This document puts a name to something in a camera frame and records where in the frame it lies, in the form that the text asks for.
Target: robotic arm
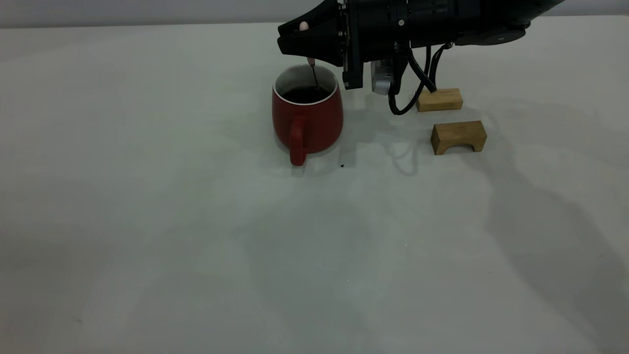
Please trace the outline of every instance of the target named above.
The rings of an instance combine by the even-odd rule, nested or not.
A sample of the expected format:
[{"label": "robotic arm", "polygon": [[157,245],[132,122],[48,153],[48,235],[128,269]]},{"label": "robotic arm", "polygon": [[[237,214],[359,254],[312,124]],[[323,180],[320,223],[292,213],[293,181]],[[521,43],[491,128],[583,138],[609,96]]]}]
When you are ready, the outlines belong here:
[{"label": "robotic arm", "polygon": [[[343,67],[346,89],[363,86],[363,63],[372,62],[372,89],[389,96],[395,114],[406,113],[424,86],[437,90],[437,64],[456,45],[496,45],[525,35],[531,20],[563,0],[324,0],[309,13],[279,27],[283,54]],[[299,31],[308,22],[310,30]],[[442,45],[430,57],[432,45]],[[426,47],[420,68],[412,48]],[[414,100],[395,105],[401,78],[410,65],[421,81]]]}]

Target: red mug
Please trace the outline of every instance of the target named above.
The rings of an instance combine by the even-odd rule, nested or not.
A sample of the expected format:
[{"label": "red mug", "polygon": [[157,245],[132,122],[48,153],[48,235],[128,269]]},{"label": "red mug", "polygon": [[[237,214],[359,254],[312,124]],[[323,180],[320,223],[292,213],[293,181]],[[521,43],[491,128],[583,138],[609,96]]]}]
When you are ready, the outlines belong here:
[{"label": "red mug", "polygon": [[284,71],[273,85],[273,127],[279,140],[290,149],[291,163],[303,166],[306,155],[331,147],[343,130],[343,103],[334,74],[315,66],[319,86],[328,94],[312,103],[295,103],[284,96],[294,89],[315,87],[310,65]]}]

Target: thin stick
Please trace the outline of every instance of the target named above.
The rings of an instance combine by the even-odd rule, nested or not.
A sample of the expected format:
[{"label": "thin stick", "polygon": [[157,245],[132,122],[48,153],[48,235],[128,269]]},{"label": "thin stick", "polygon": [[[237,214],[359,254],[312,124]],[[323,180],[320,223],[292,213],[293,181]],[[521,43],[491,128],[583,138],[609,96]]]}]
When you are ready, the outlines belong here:
[{"label": "thin stick", "polygon": [[315,72],[315,67],[311,66],[311,68],[313,68],[313,76],[314,76],[314,83],[316,84],[316,90],[319,91],[319,98],[323,99],[323,93],[321,92],[321,86],[319,86],[319,80],[317,80],[316,78],[316,72]]}]

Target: mug rim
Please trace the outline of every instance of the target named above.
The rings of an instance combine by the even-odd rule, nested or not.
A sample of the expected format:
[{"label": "mug rim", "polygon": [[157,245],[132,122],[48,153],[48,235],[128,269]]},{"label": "mug rim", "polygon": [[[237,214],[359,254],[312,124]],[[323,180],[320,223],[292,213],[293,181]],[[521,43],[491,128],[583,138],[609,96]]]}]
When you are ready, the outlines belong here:
[{"label": "mug rim", "polygon": [[329,73],[330,73],[330,74],[332,74],[332,76],[334,77],[334,90],[332,90],[332,93],[330,93],[330,95],[328,95],[326,98],[324,98],[324,99],[322,99],[322,100],[320,100],[320,101],[317,101],[317,102],[312,102],[312,103],[295,103],[295,102],[291,102],[291,101],[289,101],[289,100],[285,99],[284,97],[282,97],[282,95],[281,95],[281,94],[279,94],[279,93],[277,92],[277,87],[276,87],[276,85],[277,85],[277,79],[279,79],[279,77],[280,77],[280,76],[282,76],[282,74],[283,74],[283,73],[285,73],[285,72],[287,72],[288,70],[295,69],[295,68],[297,68],[297,67],[304,67],[304,66],[308,66],[308,67],[309,67],[309,66],[310,66],[310,64],[298,64],[298,65],[293,65],[293,66],[291,66],[291,67],[286,68],[286,70],[282,71],[282,72],[281,72],[281,73],[277,76],[277,78],[276,78],[275,82],[273,83],[273,92],[276,94],[276,96],[277,96],[277,97],[279,97],[279,99],[280,99],[280,100],[282,100],[282,101],[284,101],[284,102],[286,102],[286,103],[289,103],[290,105],[295,105],[295,106],[314,106],[314,105],[318,105],[319,103],[323,103],[323,102],[325,102],[325,101],[329,100],[332,96],[334,96],[334,95],[337,93],[337,91],[338,91],[338,79],[337,79],[337,76],[336,76],[336,75],[334,75],[334,73],[332,72],[332,70],[328,69],[327,67],[317,66],[317,67],[320,67],[321,69],[323,69],[323,70],[325,70],[325,71],[329,72]]}]

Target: mug handle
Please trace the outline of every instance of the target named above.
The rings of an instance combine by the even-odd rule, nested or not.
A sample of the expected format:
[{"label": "mug handle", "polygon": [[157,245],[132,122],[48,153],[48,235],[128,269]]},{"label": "mug handle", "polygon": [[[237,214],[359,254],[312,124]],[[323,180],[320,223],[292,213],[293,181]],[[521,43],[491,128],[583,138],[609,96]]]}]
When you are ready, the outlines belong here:
[{"label": "mug handle", "polygon": [[291,163],[295,166],[303,166],[306,162],[306,152],[304,151],[304,117],[295,117],[291,124],[291,133],[288,146],[291,150]]}]

